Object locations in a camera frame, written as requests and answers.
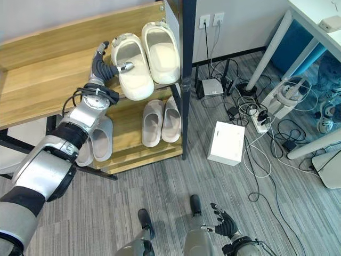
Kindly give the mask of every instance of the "power adapter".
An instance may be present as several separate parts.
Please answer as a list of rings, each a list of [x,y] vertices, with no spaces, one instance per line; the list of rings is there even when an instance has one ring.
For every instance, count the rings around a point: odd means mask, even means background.
[[[294,148],[296,148],[296,144],[291,140],[287,140],[282,144],[282,146],[287,152],[293,151]]]
[[[238,108],[236,107],[229,108],[229,113],[231,113],[232,116],[236,116],[239,113]]]

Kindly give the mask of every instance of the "cardboard box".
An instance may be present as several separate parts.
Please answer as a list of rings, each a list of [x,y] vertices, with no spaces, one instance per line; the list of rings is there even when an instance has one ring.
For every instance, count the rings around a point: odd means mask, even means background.
[[[235,166],[241,162],[245,127],[217,122],[207,159]]]

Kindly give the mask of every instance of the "wooden shelf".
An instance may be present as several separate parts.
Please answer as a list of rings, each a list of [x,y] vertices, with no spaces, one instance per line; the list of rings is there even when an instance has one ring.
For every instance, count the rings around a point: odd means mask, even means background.
[[[161,99],[164,102],[172,95],[169,88],[155,91],[149,98],[133,102],[124,101],[107,112],[113,124],[113,154],[104,162],[94,162],[94,168],[106,167],[110,173],[117,173],[155,161],[177,156],[182,153],[181,138],[175,143],[161,141],[156,147],[142,144],[142,117],[148,101]]]
[[[5,42],[0,48],[0,130],[60,114],[64,102],[88,82],[90,65],[98,45],[122,33],[141,37],[144,24],[165,18],[162,2],[100,15],[33,35]],[[106,50],[109,64],[111,45]],[[142,144],[142,117],[148,101],[166,101],[170,85],[155,84],[154,93],[143,101],[126,99],[117,78],[107,87],[120,94],[107,116],[114,121],[113,154],[97,169],[117,173],[182,154],[182,138],[175,143],[161,141],[156,147]],[[72,108],[69,102],[66,110]]]
[[[141,36],[144,24],[165,16],[160,10],[162,4],[105,14],[2,44],[0,130],[60,114],[66,99],[87,83],[98,45],[106,40],[111,42],[122,33]],[[110,62],[110,52],[109,45],[106,63]],[[155,85],[155,88],[166,86]],[[117,78],[108,87],[125,99]]]
[[[181,138],[175,143],[160,141],[159,145],[147,148],[144,145],[113,153],[105,162],[94,162],[94,168],[105,168],[106,172],[113,174],[150,164],[182,154]]]

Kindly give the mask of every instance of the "electrical outlet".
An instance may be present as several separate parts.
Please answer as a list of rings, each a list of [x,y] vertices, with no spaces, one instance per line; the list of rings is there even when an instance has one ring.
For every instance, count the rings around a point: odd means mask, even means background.
[[[204,22],[206,22],[206,27],[209,27],[209,20],[211,15],[203,15],[200,17],[199,29],[205,28]]]
[[[218,21],[220,20],[220,25],[223,23],[225,13],[216,13],[213,18],[213,27],[218,26]]]

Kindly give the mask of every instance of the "slipper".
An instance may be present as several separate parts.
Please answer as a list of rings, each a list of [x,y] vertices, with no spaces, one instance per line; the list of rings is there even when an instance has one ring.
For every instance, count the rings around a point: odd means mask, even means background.
[[[90,135],[92,152],[96,161],[103,162],[110,158],[113,144],[112,134],[112,120],[107,116],[101,117],[97,127]]]
[[[159,84],[172,84],[180,78],[180,57],[169,25],[149,22],[142,29],[142,44],[151,76]]]
[[[171,96],[166,103],[164,123],[161,137],[168,143],[177,141],[181,134],[181,116],[177,110],[174,97]]]
[[[88,166],[94,161],[94,156],[92,153],[92,145],[90,137],[85,141],[83,146],[79,150],[79,155],[76,159],[78,166]]]
[[[146,147],[155,147],[161,139],[164,108],[164,103],[161,100],[149,101],[144,107],[142,143]]]
[[[131,33],[122,34],[111,44],[111,60],[114,65],[130,61],[134,68],[118,76],[124,95],[130,100],[143,100],[154,91],[147,59],[140,39]]]

